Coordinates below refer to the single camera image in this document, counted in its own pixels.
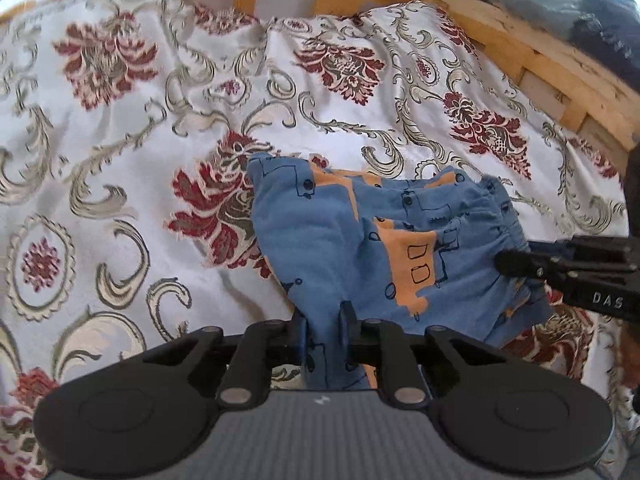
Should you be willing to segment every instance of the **floral bedspread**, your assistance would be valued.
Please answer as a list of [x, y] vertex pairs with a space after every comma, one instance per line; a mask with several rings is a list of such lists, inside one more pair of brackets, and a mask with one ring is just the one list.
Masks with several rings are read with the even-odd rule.
[[[288, 318], [252, 224], [256, 152], [387, 178], [499, 176], [531, 239], [625, 235], [619, 176], [420, 2], [273, 18], [63, 0], [0, 29], [0, 478], [42, 478], [39, 400], [204, 325]], [[612, 320], [557, 303], [510, 343], [638, 425]], [[298, 380], [296, 370], [274, 381]]]

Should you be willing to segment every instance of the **wooden bed frame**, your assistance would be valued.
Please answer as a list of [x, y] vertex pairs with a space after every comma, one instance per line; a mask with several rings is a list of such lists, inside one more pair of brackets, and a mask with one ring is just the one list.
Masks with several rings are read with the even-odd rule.
[[[256, 0], [234, 0], [252, 14]], [[386, 6], [411, 0], [314, 0], [315, 14], [350, 15], [365, 4]], [[525, 94], [562, 126], [604, 150], [620, 169], [640, 136], [640, 95], [577, 49], [534, 30], [497, 7], [478, 0], [423, 0], [443, 7], [485, 54]], [[29, 1], [0, 22], [30, 9]]]

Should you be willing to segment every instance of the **gray ribbed panel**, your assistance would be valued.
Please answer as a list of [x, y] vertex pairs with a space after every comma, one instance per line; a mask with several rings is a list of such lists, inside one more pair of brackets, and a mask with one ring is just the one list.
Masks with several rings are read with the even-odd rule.
[[[74, 480], [61, 472], [50, 480]], [[271, 391], [250, 412], [223, 415], [190, 457], [148, 480], [504, 480], [444, 444], [427, 416], [372, 391]], [[565, 480], [596, 480], [591, 471]]]

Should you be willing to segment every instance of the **bedspread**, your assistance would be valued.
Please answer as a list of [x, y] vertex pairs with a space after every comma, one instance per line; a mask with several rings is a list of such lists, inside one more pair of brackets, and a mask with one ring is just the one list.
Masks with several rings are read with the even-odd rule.
[[[39, 400], [203, 325], [291, 307], [260, 253], [257, 152], [386, 178], [462, 168], [506, 186], [530, 239], [625, 235], [609, 161], [548, 116], [440, 9], [260, 22], [183, 0], [63, 0], [0, 29], [0, 473], [41, 478]], [[508, 350], [636, 425], [619, 325], [569, 308]], [[297, 378], [274, 371], [277, 384]]]

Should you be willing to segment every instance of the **metal screw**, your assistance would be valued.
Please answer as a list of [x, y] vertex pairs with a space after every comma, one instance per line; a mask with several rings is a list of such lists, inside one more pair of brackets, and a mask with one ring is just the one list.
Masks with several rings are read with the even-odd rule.
[[394, 393], [394, 397], [403, 404], [420, 404], [427, 398], [427, 394], [419, 388], [405, 386], [404, 388], [398, 388]]
[[246, 404], [251, 400], [251, 392], [245, 388], [227, 388], [220, 393], [220, 399], [227, 404]]

